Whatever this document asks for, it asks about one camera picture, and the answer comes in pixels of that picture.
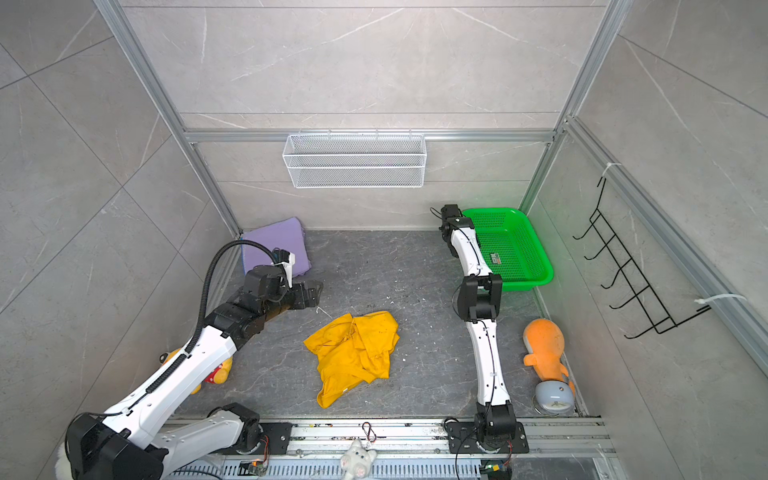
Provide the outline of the yellow t-shirt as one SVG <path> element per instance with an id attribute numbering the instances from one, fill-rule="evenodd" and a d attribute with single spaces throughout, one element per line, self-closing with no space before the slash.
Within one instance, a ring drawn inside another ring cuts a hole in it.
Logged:
<path id="1" fill-rule="evenodd" d="M 322 389 L 317 403 L 329 408 L 359 384 L 390 377 L 399 324 L 387 311 L 341 316 L 310 335 L 304 345 L 317 357 Z"/>

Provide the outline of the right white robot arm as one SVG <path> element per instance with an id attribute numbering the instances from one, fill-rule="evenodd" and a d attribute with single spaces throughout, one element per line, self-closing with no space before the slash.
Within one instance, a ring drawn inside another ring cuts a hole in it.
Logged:
<path id="1" fill-rule="evenodd" d="M 497 341 L 503 281 L 482 256 L 473 220 L 456 204 L 444 205 L 439 216 L 442 238 L 460 261 L 463 272 L 456 292 L 455 313 L 471 336 L 475 359 L 475 435 L 484 449 L 496 450 L 511 441 L 517 430 Z"/>

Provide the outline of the green plastic basket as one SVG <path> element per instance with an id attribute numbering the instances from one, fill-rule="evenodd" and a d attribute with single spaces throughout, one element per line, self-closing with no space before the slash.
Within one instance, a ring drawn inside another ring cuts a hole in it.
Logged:
<path id="1" fill-rule="evenodd" d="M 530 291 L 550 283 L 554 269 L 528 217 L 511 208 L 476 208 L 463 214 L 474 224 L 480 250 L 503 292 Z"/>

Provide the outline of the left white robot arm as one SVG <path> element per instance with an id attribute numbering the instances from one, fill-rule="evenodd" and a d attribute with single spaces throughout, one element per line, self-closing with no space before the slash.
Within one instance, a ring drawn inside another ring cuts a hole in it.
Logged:
<path id="1" fill-rule="evenodd" d="M 176 430 L 166 421 L 196 387 L 233 358 L 269 320 L 314 308 L 323 284 L 293 281 L 281 266 L 257 266 L 226 302 L 207 313 L 199 336 L 170 356 L 140 387 L 102 414 L 82 413 L 67 428 L 58 453 L 59 479 L 163 479 L 211 452 L 258 448 L 259 416 L 230 403 Z"/>

